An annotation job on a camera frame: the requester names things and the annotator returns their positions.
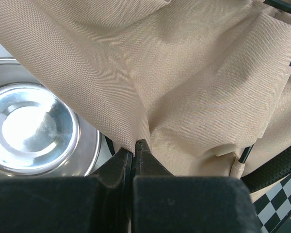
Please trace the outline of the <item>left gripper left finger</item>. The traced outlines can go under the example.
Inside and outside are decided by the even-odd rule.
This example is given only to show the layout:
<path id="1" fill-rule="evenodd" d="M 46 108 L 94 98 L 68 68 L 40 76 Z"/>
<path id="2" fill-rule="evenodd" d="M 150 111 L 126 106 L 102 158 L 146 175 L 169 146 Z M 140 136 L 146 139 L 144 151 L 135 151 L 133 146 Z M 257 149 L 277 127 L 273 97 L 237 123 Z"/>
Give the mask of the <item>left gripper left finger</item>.
<path id="1" fill-rule="evenodd" d="M 126 233 L 132 154 L 92 175 L 0 180 L 0 233 Z"/>

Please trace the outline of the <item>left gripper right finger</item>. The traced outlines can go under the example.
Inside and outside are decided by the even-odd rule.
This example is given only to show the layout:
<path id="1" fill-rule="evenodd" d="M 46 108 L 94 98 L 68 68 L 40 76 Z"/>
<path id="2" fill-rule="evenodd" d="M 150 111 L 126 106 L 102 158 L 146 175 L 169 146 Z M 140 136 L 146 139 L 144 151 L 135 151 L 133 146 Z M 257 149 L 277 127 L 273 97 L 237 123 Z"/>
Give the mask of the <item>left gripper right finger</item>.
<path id="1" fill-rule="evenodd" d="M 258 233 L 245 184 L 231 177 L 176 177 L 135 145 L 132 230 L 135 233 Z"/>

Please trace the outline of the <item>beige fabric pet tent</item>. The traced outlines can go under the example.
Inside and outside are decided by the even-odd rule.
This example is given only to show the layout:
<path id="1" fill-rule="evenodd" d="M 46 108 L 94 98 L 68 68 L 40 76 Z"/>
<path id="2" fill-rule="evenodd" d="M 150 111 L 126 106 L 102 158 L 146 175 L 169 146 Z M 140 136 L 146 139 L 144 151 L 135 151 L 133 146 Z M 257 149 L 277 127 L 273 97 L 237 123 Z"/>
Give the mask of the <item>beige fabric pet tent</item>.
<path id="1" fill-rule="evenodd" d="M 174 175 L 243 177 L 291 146 L 291 14 L 262 0 L 0 0 L 0 43 Z"/>

